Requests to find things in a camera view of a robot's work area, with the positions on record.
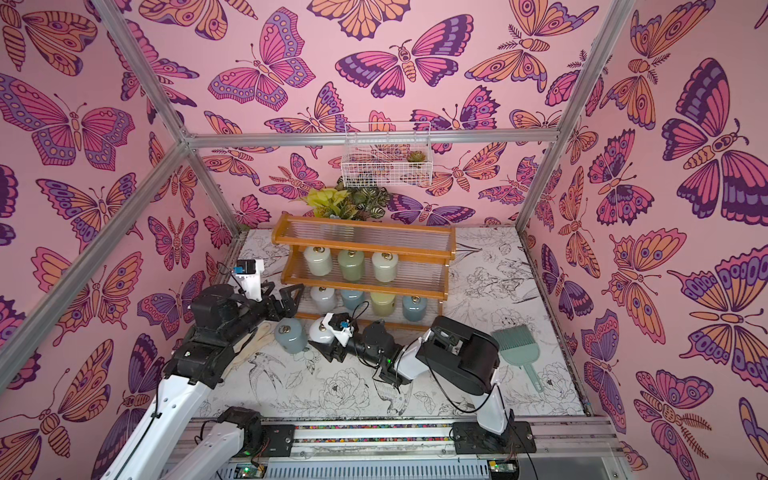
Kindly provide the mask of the large light blue canister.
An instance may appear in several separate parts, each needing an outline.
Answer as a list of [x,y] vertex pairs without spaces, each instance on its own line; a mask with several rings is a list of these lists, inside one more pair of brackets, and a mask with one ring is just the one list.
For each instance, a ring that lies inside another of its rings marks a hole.
[[278,344],[289,354],[297,354],[308,345],[308,336],[303,323],[296,318],[280,320],[274,330]]

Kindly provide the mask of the cream canister shelf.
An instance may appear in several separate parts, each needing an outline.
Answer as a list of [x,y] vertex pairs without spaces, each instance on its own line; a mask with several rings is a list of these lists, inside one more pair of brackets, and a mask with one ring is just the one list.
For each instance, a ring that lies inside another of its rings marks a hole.
[[376,252],[372,254],[371,262],[374,276],[378,282],[390,283],[396,279],[399,257],[391,252]]

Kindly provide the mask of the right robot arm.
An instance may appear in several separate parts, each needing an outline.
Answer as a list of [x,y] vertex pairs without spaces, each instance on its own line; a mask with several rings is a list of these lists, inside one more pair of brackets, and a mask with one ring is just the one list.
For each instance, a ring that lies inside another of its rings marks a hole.
[[400,345],[382,320],[360,329],[349,314],[328,313],[312,323],[308,343],[329,362],[356,357],[374,370],[375,380],[394,388],[427,374],[438,385],[447,382],[466,394],[472,406],[453,408],[475,419],[449,430],[458,454],[513,457],[537,451],[530,424],[517,421],[504,403],[497,381],[500,346],[485,332],[438,316],[426,333]]

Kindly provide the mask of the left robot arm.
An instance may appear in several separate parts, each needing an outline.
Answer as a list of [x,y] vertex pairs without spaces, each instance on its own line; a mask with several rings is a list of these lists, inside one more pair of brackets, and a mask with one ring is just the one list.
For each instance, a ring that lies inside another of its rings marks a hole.
[[[205,288],[188,309],[194,323],[164,367],[155,396],[136,429],[103,471],[104,479],[160,479],[182,434],[203,401],[223,382],[225,372],[254,339],[263,322],[296,315],[304,287],[273,283],[251,299],[230,284]],[[269,443],[261,415],[229,407],[209,433],[169,471],[170,479],[208,479],[240,454],[261,454]]]

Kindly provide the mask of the white canister bottom shelf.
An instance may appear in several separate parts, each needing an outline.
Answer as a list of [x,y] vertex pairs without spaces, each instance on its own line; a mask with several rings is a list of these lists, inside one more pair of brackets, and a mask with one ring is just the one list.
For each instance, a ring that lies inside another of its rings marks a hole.
[[336,292],[331,287],[313,286],[310,297],[320,314],[326,314],[337,307]]

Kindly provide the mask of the blue canister bottom shelf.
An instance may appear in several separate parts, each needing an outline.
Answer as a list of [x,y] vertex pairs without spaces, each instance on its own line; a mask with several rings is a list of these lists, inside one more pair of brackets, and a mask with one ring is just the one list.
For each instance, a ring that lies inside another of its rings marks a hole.
[[352,312],[365,301],[364,292],[359,290],[341,290],[340,295],[343,306]]

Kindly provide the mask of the green canister middle shelf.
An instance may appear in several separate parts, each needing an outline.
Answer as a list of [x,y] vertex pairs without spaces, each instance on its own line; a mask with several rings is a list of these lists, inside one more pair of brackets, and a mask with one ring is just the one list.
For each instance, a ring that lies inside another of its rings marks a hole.
[[362,251],[341,250],[338,253],[337,261],[345,281],[357,283],[362,279],[365,261],[365,255]]

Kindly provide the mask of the yellow-green canister bottom shelf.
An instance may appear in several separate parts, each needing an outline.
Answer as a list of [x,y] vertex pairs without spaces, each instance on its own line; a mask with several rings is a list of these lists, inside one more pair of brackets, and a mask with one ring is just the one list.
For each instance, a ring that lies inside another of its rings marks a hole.
[[395,311],[396,295],[382,292],[372,292],[370,301],[373,313],[378,318],[388,317]]

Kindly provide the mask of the wooden tiered shelf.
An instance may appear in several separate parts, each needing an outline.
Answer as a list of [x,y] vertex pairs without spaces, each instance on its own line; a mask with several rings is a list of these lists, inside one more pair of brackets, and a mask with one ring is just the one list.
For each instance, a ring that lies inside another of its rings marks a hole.
[[[326,287],[365,293],[393,294],[401,299],[417,296],[428,301],[426,318],[410,322],[396,312],[387,321],[395,329],[423,332],[443,313],[449,294],[449,266],[456,258],[456,231],[453,227],[407,226],[352,220],[299,217],[284,214],[274,227],[271,240],[289,248],[281,274],[285,285],[303,284],[307,288]],[[318,276],[310,272],[304,254],[313,247],[331,253],[331,272]],[[361,279],[352,282],[343,277],[337,255],[344,250],[364,255]],[[375,253],[398,256],[395,279],[380,282],[375,278],[372,257]]]

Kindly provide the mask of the beige cloth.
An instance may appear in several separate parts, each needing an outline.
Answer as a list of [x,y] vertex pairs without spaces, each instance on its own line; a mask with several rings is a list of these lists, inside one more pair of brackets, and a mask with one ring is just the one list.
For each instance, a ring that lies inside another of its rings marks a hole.
[[261,351],[265,346],[273,343],[274,340],[273,327],[259,328],[255,332],[253,338],[249,342],[243,343],[236,351],[236,355],[230,363],[226,374],[232,373],[240,365],[251,359],[257,352]]

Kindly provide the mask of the blue canister bottom right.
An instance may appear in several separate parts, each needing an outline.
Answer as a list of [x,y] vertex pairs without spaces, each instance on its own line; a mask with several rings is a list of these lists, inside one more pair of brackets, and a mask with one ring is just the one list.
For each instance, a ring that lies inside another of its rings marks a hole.
[[409,322],[421,322],[426,316],[428,301],[420,296],[402,297],[402,315]]

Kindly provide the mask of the green leafy plant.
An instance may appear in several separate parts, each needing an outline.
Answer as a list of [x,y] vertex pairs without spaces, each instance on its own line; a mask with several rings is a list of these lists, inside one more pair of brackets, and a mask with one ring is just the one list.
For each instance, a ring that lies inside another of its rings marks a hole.
[[304,202],[317,218],[368,221],[384,217],[392,195],[384,187],[335,187],[311,189]]

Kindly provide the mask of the small succulent in basket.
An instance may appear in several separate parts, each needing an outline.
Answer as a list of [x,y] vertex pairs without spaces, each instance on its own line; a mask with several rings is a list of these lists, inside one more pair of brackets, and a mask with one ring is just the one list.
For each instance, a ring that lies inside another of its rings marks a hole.
[[427,154],[424,151],[411,151],[407,156],[407,161],[414,164],[422,164],[427,160]]

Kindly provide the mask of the green plastic dustpan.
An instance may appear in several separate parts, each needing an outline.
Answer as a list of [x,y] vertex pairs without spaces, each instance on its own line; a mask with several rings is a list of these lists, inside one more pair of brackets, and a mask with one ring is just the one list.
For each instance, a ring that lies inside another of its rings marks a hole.
[[499,345],[499,354],[511,366],[521,368],[537,393],[544,391],[534,363],[540,357],[540,348],[527,325],[518,325],[491,332]]

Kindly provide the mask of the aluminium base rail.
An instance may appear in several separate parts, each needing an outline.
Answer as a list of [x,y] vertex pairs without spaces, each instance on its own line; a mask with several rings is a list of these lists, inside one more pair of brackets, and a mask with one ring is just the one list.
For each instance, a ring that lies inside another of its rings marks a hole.
[[163,479],[631,479],[617,434],[594,417],[520,417],[496,439],[466,417],[267,418],[236,455],[211,419],[186,428]]

